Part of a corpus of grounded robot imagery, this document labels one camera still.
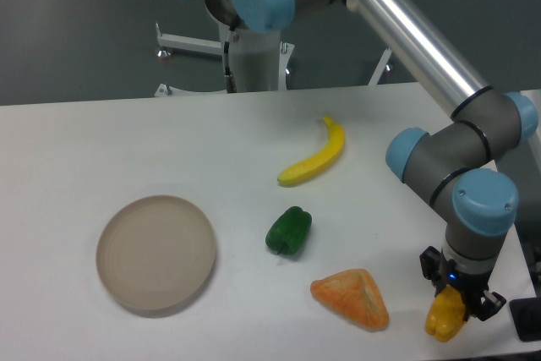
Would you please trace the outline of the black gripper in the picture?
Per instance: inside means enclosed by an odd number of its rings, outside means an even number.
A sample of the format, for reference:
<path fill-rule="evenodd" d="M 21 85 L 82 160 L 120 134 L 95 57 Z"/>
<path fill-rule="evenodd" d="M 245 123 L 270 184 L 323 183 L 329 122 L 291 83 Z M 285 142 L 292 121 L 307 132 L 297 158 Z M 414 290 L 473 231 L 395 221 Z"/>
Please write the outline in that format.
<path fill-rule="evenodd" d="M 489 279 L 495 268 L 495 256 L 472 260 L 455 252 L 440 252 L 429 246 L 419 256 L 419 260 L 423 277 L 431 282 L 436 297 L 447 286 L 462 293 L 465 321 L 470 318 L 486 321 L 505 306 L 505 297 L 488 291 Z"/>

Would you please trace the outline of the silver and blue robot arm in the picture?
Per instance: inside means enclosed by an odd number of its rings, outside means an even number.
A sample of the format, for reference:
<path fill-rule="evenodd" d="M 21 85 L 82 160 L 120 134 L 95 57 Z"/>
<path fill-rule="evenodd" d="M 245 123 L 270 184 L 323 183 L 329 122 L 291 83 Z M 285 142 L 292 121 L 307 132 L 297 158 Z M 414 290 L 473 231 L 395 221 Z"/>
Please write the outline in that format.
<path fill-rule="evenodd" d="M 410 0 L 205 0 L 226 28 L 220 54 L 227 91 L 276 90 L 281 32 L 334 2 L 362 15 L 451 119 L 435 134 L 402 131 L 385 160 L 446 222 L 443 247 L 421 254 L 424 277 L 437 291 L 454 287 L 466 317 L 487 320 L 505 304 L 489 290 L 489 277 L 518 202 L 515 184 L 487 164 L 536 131 L 537 109 L 517 92 L 494 91 Z"/>

